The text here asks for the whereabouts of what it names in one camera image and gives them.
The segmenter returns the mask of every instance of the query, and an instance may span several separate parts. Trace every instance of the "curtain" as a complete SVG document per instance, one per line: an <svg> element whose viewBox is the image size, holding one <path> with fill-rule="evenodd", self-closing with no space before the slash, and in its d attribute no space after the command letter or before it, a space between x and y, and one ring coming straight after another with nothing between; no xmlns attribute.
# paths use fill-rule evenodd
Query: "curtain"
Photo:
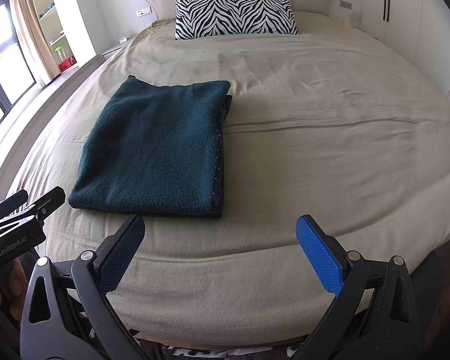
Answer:
<svg viewBox="0 0 450 360"><path fill-rule="evenodd" d="M13 25L23 55L40 88L60 74L35 14L33 0L10 0Z"/></svg>

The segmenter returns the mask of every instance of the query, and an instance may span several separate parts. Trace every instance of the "red box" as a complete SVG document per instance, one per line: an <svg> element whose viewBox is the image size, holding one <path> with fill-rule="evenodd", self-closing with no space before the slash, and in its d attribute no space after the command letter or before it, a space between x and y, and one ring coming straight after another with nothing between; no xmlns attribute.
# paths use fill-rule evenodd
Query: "red box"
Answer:
<svg viewBox="0 0 450 360"><path fill-rule="evenodd" d="M77 63L77 60L72 55L69 59L66 59L61 64L59 64L60 71L64 72L64 71L66 71L68 68L72 67L76 63Z"/></svg>

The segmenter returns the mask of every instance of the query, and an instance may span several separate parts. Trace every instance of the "zebra print pillow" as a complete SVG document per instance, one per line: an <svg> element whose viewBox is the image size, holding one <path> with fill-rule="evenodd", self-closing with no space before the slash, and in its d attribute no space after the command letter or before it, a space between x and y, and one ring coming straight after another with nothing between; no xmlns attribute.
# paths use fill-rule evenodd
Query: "zebra print pillow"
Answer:
<svg viewBox="0 0 450 360"><path fill-rule="evenodd" d="M175 39L213 35L298 35L290 0L175 0Z"/></svg>

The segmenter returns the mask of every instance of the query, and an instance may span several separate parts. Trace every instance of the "beige bed sheet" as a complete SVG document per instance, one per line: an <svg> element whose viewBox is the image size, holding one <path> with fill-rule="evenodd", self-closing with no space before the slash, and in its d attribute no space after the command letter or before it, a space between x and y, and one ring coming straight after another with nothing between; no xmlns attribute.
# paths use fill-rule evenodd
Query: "beige bed sheet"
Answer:
<svg viewBox="0 0 450 360"><path fill-rule="evenodd" d="M180 41L173 22L159 23L96 71L31 149L10 191L68 194L87 134L128 74L231 82L223 217L145 218L145 240L108 295L126 326L189 347L309 333L332 295L295 240L303 214L345 249L399 254L410 270L450 239L450 104L365 33L318 14L296 20L300 36ZM64 205L40 253L75 258L124 219Z"/></svg>

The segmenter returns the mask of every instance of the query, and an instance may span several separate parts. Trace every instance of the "folded towel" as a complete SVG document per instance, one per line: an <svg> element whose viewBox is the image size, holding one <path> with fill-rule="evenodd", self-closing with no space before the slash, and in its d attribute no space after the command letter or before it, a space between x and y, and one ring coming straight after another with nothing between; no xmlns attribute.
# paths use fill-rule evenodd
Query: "folded towel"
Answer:
<svg viewBox="0 0 450 360"><path fill-rule="evenodd" d="M228 81L156 87L129 76L83 147L74 208L211 216L224 204Z"/></svg>

